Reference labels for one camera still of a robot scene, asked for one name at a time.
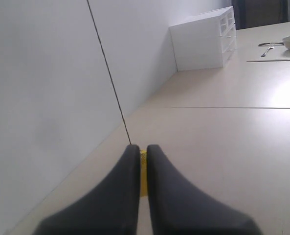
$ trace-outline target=metal spoon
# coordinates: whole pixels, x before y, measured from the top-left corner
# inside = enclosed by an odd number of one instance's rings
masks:
[[[268,47],[266,52],[263,53],[263,55],[261,57],[265,57],[267,55],[267,53],[272,49],[274,49],[274,43],[270,43],[270,46]]]

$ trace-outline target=white plastic drawer unit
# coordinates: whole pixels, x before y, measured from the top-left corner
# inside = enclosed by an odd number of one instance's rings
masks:
[[[170,31],[179,71],[223,67],[236,48],[233,7],[190,17]]]

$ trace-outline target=yellow object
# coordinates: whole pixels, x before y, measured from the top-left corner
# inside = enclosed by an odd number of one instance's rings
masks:
[[[147,151],[140,151],[140,196],[148,195],[147,190]]]

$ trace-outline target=beige table surface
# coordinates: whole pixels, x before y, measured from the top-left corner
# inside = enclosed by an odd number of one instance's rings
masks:
[[[253,216],[266,235],[290,235],[290,62],[245,60],[263,53],[257,44],[287,34],[290,23],[238,31],[226,68],[179,72],[127,117],[133,143],[160,144],[192,183]],[[281,47],[268,58],[284,56]],[[127,144],[121,125],[11,234],[30,235],[42,218],[91,190]],[[152,234],[146,197],[137,233]]]

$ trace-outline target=white wall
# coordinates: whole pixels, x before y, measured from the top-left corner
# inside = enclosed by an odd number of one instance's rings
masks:
[[[120,121],[87,3],[0,0],[0,235]]]
[[[90,0],[123,111],[129,115],[176,72],[170,25],[229,0]]]

